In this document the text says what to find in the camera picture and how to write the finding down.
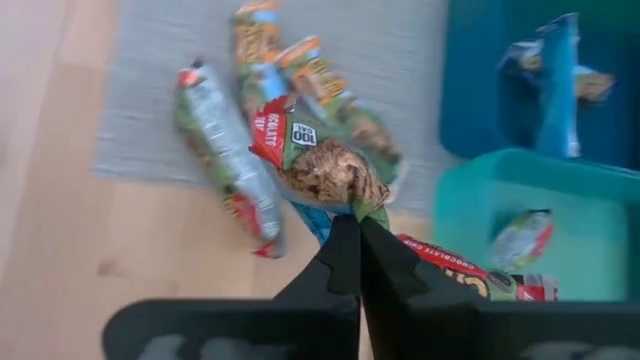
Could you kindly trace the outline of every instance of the red wrapper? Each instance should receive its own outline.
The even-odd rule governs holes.
[[[557,301],[557,282],[546,275],[511,275],[500,270],[484,270],[464,257],[438,246],[425,244],[409,235],[398,240],[425,261],[439,268],[461,284],[474,287],[491,300]]]

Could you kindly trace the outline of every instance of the gray rug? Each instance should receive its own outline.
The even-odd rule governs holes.
[[[236,93],[229,18],[244,0],[123,0],[93,170],[103,176],[208,184],[173,126],[178,70],[202,55]],[[446,0],[282,0],[283,46],[323,38],[332,67],[387,121],[411,163],[392,208],[431,213],[444,170],[438,143]]]

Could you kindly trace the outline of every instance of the wooden floor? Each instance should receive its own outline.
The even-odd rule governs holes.
[[[117,1],[1,3],[1,359],[101,359],[102,326],[129,302],[270,297],[306,265],[318,245],[288,207],[290,254],[263,260],[213,191],[91,175]]]

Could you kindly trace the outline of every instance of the blue plastic bin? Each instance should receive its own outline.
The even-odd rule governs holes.
[[[609,100],[581,107],[587,160],[640,169],[640,2],[632,0],[451,0],[440,140],[475,157],[531,148],[540,126],[537,92],[498,71],[508,45],[568,12],[579,12],[579,62],[616,77]]]
[[[561,300],[640,300],[640,177],[626,169],[520,149],[483,155],[440,179],[435,241],[489,268],[500,230],[545,208],[551,240],[523,273],[554,275]]]

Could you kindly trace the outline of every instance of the small snack package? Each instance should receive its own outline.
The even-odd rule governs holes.
[[[260,159],[247,149],[249,131],[214,71],[201,61],[181,70],[176,98],[179,131],[201,158],[231,214],[263,241],[256,253],[284,255],[278,194]]]
[[[438,246],[401,234],[398,240],[421,259],[441,268],[455,281],[472,286],[490,300],[557,301],[557,281],[547,275],[511,275],[501,270],[484,270],[464,257]]]
[[[542,49],[545,45],[544,34],[557,26],[563,18],[572,18],[576,22],[576,31],[572,34],[574,44],[580,40],[577,31],[577,14],[567,14],[538,29],[538,38],[513,43],[502,59],[500,67],[507,73],[526,80],[536,88],[542,86],[543,60]],[[572,73],[575,81],[575,96],[589,103],[601,103],[607,99],[613,88],[613,75],[600,73],[582,65],[573,65]]]
[[[284,50],[278,64],[316,117],[348,135],[366,154],[379,179],[393,185],[393,194],[406,173],[402,155],[380,117],[361,104],[347,83],[320,57],[320,38],[308,37]]]
[[[491,254],[495,266],[520,271],[542,255],[553,232],[551,210],[528,210],[500,232]]]
[[[246,119],[266,102],[288,93],[275,65],[280,54],[280,26],[276,0],[242,6],[233,16],[235,66]]]
[[[368,160],[330,126],[285,111],[281,97],[251,120],[250,150],[270,162],[292,195],[283,197],[333,213],[373,217],[388,228],[389,187]]]

